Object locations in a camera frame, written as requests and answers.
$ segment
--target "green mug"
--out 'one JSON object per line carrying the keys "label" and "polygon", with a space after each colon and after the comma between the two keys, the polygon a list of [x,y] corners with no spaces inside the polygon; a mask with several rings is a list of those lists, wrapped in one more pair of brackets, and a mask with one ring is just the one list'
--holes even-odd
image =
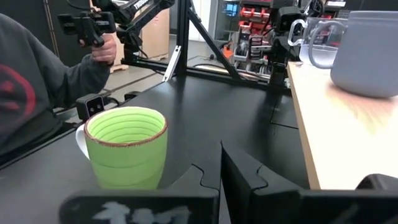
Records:
{"label": "green mug", "polygon": [[166,159],[167,122],[148,108],[111,109],[80,126],[76,142],[102,188],[156,189]]}

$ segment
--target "metal stand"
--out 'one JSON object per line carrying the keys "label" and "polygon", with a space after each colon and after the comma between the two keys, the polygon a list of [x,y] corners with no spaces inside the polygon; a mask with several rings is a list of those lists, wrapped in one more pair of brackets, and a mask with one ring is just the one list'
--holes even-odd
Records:
{"label": "metal stand", "polygon": [[[180,49],[179,57],[178,57],[178,55],[176,55],[176,56],[174,55],[176,53],[176,49],[175,49],[175,52],[174,52],[172,58],[170,59],[170,63],[156,62],[153,60],[145,60],[145,59],[139,59],[139,60],[132,61],[132,60],[126,59],[128,57],[125,56],[125,58],[122,59],[122,64],[141,67],[141,68],[148,68],[148,69],[153,69],[153,70],[163,71],[163,72],[166,71],[168,69],[168,67],[170,66],[170,69],[166,73],[168,76],[166,78],[164,78],[164,81],[170,80],[174,75],[188,75],[188,76],[192,76],[192,77],[205,78],[205,79],[213,80],[213,81],[217,81],[217,82],[225,82],[225,83],[229,83],[232,85],[247,86],[250,88],[259,88],[259,89],[263,89],[263,90],[277,89],[277,90],[282,90],[283,92],[286,92],[286,93],[290,92],[290,90],[288,88],[284,88],[281,86],[268,85],[267,83],[264,83],[264,82],[255,82],[255,81],[250,81],[250,80],[246,80],[245,78],[242,78],[239,75],[239,73],[236,71],[235,67],[233,67],[228,62],[228,60],[224,57],[224,55],[222,54],[220,49],[214,43],[210,34],[206,31],[206,29],[201,24],[200,18],[195,13],[195,8],[193,7],[192,0],[178,1],[177,17],[179,18],[178,24],[177,24],[178,25],[177,26],[177,47],[180,47],[179,48]],[[190,21],[197,28],[200,35],[204,38],[204,40],[206,41],[206,43],[208,44],[210,49],[214,52],[215,56],[223,64],[225,70],[228,73],[188,67],[188,65],[187,65],[188,36],[189,36]]]}

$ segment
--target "mug handle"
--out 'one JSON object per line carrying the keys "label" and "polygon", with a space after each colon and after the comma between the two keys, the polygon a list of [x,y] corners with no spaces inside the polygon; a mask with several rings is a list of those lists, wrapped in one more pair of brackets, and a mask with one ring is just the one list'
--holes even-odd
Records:
{"label": "mug handle", "polygon": [[328,26],[332,26],[332,25],[340,26],[344,29],[347,28],[346,25],[344,25],[340,22],[337,22],[337,21],[326,21],[326,22],[321,21],[321,22],[319,22],[318,28],[315,29],[315,31],[311,35],[310,43],[308,45],[308,57],[311,61],[311,64],[320,69],[331,69],[331,68],[333,68],[333,63],[331,63],[329,65],[322,65],[322,64],[319,64],[318,62],[316,62],[313,57],[313,43],[315,41],[315,37],[321,32],[321,30],[323,30],[324,28],[326,28]]}
{"label": "mug handle", "polygon": [[76,130],[76,142],[81,150],[81,152],[87,157],[87,159],[90,159],[88,155],[88,150],[87,150],[87,144],[86,144],[86,138],[85,138],[85,125],[81,125],[77,130]]}
{"label": "mug handle", "polygon": [[299,44],[301,44],[303,42],[303,39],[298,39],[295,42],[292,42],[292,38],[293,38],[293,34],[294,34],[294,29],[296,27],[297,24],[301,24],[301,26],[303,26],[304,28],[307,28],[307,23],[302,20],[302,19],[296,19],[294,20],[294,22],[292,23],[292,25],[290,26],[290,31],[289,31],[289,36],[287,37],[287,43],[290,46],[297,46]]}

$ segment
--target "red logo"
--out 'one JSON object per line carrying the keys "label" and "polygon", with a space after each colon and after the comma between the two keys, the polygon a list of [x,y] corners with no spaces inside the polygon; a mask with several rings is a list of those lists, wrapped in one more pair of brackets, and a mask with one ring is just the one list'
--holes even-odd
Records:
{"label": "red logo", "polygon": [[0,129],[21,122],[35,107],[36,94],[32,85],[12,68],[0,64],[0,113],[7,119]]}

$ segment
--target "light wood tabletop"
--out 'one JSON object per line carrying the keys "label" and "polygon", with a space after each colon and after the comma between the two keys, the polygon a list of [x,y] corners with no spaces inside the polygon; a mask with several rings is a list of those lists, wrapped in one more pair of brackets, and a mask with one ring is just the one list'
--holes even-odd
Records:
{"label": "light wood tabletop", "polygon": [[355,189],[369,174],[398,177],[398,97],[352,95],[311,65],[289,62],[287,70],[312,189]]}

